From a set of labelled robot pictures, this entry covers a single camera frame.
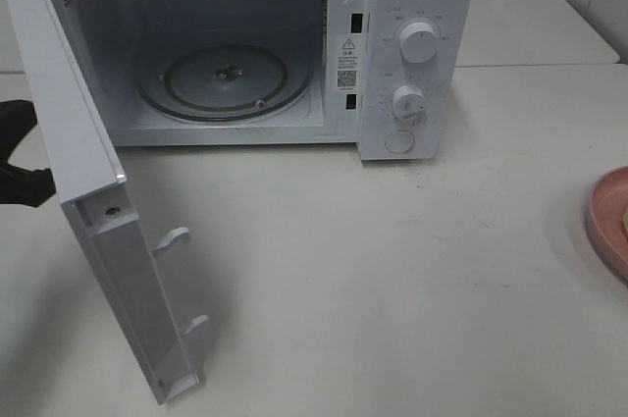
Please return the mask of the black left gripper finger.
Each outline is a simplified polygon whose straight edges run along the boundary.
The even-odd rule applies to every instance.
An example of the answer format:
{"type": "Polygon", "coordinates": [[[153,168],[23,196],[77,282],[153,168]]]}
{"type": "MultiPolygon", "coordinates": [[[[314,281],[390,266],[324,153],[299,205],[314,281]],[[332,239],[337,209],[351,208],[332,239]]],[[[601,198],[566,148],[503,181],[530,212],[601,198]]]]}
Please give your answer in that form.
{"type": "Polygon", "coordinates": [[[27,170],[1,164],[1,203],[39,207],[52,197],[50,169],[27,170]]]}
{"type": "Polygon", "coordinates": [[[1,164],[7,165],[13,152],[36,126],[32,102],[23,99],[1,103],[1,164]]]}

